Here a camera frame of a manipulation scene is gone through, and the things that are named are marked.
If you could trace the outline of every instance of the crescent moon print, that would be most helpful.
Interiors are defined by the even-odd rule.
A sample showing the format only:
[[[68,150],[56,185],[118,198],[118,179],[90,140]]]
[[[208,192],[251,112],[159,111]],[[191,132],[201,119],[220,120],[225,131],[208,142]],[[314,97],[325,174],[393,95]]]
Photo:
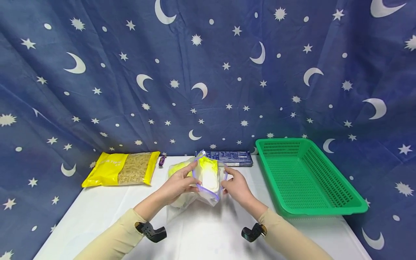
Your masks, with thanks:
[[[77,170],[77,164],[75,164],[74,167],[71,170],[65,169],[64,164],[61,164],[61,172],[66,177],[71,177],[72,175],[74,175],[74,173],[75,173],[76,170]]]
[[[386,104],[381,99],[366,99],[363,102],[370,103],[374,106],[376,113],[369,119],[379,119],[383,117],[387,112]]]
[[[372,248],[374,248],[375,250],[381,250],[384,247],[384,237],[383,234],[380,232],[380,236],[377,240],[373,240],[371,238],[369,238],[367,236],[367,234],[364,232],[364,229],[361,228],[362,232],[363,232],[363,237],[365,242],[367,242],[367,244],[369,246],[371,246]]]
[[[199,140],[199,139],[201,139],[201,137],[202,137],[202,136],[200,136],[200,137],[196,137],[196,136],[194,136],[194,135],[193,135],[193,129],[189,131],[188,136],[189,136],[189,138],[190,138],[191,140],[194,140],[194,141]]]
[[[321,74],[321,75],[323,75],[324,73],[322,72],[322,70],[320,70],[320,69],[318,69],[318,68],[310,68],[310,69],[308,69],[306,72],[305,72],[305,74],[303,75],[303,82],[308,86],[308,87],[310,87],[310,85],[309,85],[309,78],[313,75],[313,74],[315,74],[315,73],[318,73],[318,74]]]
[[[254,147],[254,152],[251,153],[251,155],[258,155],[259,154],[259,150],[257,150],[257,147]]]
[[[323,147],[323,149],[324,149],[324,151],[325,151],[325,152],[327,152],[327,153],[329,153],[329,154],[333,154],[333,153],[334,153],[333,151],[331,151],[331,150],[329,149],[329,144],[330,144],[333,140],[335,140],[335,139],[328,139],[328,140],[326,140],[326,141],[324,142],[324,145],[322,146],[322,147]]]
[[[82,61],[82,59],[80,59],[80,57],[78,57],[77,55],[67,52],[69,55],[72,56],[72,58],[74,58],[75,62],[76,62],[76,66],[73,69],[64,69],[70,73],[74,73],[74,74],[81,74],[85,72],[85,63]]]
[[[168,25],[168,24],[173,23],[173,21],[174,21],[174,20],[175,20],[175,18],[176,18],[176,15],[174,15],[174,16],[172,16],[172,17],[169,17],[169,16],[166,16],[166,15],[163,13],[162,8],[161,8],[161,6],[160,6],[160,0],[156,0],[156,1],[155,1],[155,13],[156,13],[156,17],[157,17],[157,19],[159,19],[159,21],[160,21],[161,23],[163,23],[164,25]]]
[[[204,99],[204,98],[207,96],[207,94],[208,94],[208,88],[207,88],[207,86],[206,86],[204,83],[202,83],[202,82],[196,83],[196,84],[192,87],[192,89],[200,89],[200,90],[202,90],[202,99]]]
[[[383,4],[383,0],[372,0],[371,6],[370,6],[370,12],[374,18],[381,18],[381,17],[391,15],[394,12],[397,12],[399,9],[401,9],[405,5],[406,3],[396,6],[396,7],[386,7]]]
[[[137,82],[137,84],[139,85],[139,87],[140,87],[142,90],[144,90],[144,91],[148,92],[148,91],[147,91],[147,89],[146,89],[146,88],[144,87],[144,85],[143,85],[143,81],[144,81],[145,79],[151,79],[151,80],[153,80],[151,77],[149,77],[149,76],[147,76],[147,75],[145,75],[145,74],[139,74],[139,75],[137,75],[137,77],[136,77],[136,82]]]
[[[264,45],[261,42],[259,42],[259,43],[261,45],[261,55],[260,55],[260,57],[258,57],[256,59],[250,57],[250,60],[254,63],[257,63],[257,64],[263,64],[264,59],[266,58],[266,50],[264,49]]]

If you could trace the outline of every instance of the green plastic basket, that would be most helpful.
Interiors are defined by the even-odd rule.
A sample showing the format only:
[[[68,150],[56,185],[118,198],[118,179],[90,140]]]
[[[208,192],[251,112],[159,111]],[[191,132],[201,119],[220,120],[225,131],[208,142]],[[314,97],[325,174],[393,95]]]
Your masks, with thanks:
[[[258,139],[256,146],[270,196],[283,217],[368,210],[366,201],[311,140]]]

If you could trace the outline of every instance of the person's right hand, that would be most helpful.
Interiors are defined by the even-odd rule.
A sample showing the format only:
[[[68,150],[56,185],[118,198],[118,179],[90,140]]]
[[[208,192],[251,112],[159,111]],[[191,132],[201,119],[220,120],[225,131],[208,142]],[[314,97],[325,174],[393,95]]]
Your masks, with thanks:
[[[221,182],[225,189],[223,194],[229,193],[240,205],[254,198],[244,176],[239,171],[228,167],[225,168],[225,171],[233,177],[228,181]]]

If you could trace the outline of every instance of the white table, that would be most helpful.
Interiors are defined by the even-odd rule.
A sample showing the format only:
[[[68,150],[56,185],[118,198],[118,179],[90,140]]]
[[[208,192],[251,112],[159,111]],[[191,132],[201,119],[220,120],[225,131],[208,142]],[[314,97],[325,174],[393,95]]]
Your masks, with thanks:
[[[152,186],[94,187],[84,189],[54,232],[39,250],[35,260],[72,260],[90,241],[113,224],[127,209],[160,187],[169,165],[189,156],[167,157],[163,169],[156,167]],[[254,166],[236,168],[246,178],[252,193],[273,208],[258,157]],[[371,260],[344,218],[290,220],[305,235],[324,248],[335,260]],[[144,238],[124,259],[283,259],[260,237],[249,243],[241,237],[243,227],[255,220],[229,196],[215,207],[195,201],[178,217],[167,222],[162,209],[152,220],[155,228],[165,226],[168,237],[155,244]]]

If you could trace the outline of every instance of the yellow pasta bag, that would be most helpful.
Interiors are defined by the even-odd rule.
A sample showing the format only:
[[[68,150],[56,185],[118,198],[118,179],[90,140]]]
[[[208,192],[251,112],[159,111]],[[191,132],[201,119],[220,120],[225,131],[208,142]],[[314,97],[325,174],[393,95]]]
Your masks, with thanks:
[[[102,153],[82,187],[150,185],[160,152],[139,154]]]

